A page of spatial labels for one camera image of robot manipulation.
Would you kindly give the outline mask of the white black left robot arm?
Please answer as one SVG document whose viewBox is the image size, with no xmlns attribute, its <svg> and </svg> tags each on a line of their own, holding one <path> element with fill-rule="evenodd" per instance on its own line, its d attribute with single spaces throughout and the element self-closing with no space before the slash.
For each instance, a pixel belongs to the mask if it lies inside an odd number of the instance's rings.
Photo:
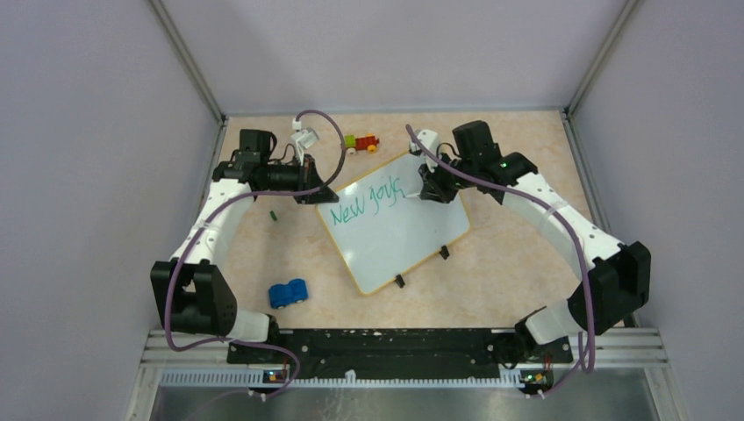
<svg viewBox="0 0 744 421">
<path fill-rule="evenodd" d="M 220 267 L 240 220 L 258 196 L 291 196 L 299 204 L 336 203 L 338 196 L 318 174 L 306 150 L 319 140 L 311 129 L 291 137 L 294 157 L 272 158 L 272 132 L 240 131 L 239 146 L 214 169 L 208 196 L 187 238 L 168 260 L 154 263 L 151 285 L 163 326 L 172 332 L 207 334 L 247 342 L 258 361 L 271 362 L 281 339 L 270 331 L 270 315 L 239 307 Z"/>
</svg>

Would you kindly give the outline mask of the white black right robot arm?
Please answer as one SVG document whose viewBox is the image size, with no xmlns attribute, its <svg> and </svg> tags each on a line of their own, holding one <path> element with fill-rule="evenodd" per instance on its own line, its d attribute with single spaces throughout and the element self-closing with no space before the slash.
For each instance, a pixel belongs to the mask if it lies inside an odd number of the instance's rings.
<svg viewBox="0 0 744 421">
<path fill-rule="evenodd" d="M 597 336 L 648 302 L 648 248 L 602 231 L 563 200 L 522 153 L 502 154 L 486 122 L 454 128 L 454 156 L 440 152 L 438 133 L 406 130 L 410 152 L 424 159 L 418 170 L 421 200 L 450 203 L 460 191 L 477 189 L 532 225 L 576 274 L 579 285 L 569 298 L 517 322 L 514 348 L 521 359 L 537 361 L 550 342 L 580 332 L 593 346 Z"/>
</svg>

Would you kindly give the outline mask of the yellow-framed whiteboard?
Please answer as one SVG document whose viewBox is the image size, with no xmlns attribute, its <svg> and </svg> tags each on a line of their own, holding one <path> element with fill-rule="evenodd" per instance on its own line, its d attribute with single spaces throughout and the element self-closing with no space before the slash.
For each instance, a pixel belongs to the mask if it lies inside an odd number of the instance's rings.
<svg viewBox="0 0 744 421">
<path fill-rule="evenodd" d="M 317 205 L 318 217 L 358 291 L 376 293 L 451 246 L 470 230 L 460 198 L 451 203 L 404 198 L 418 193 L 423 158 L 402 153 L 339 189 L 337 203 Z"/>
</svg>

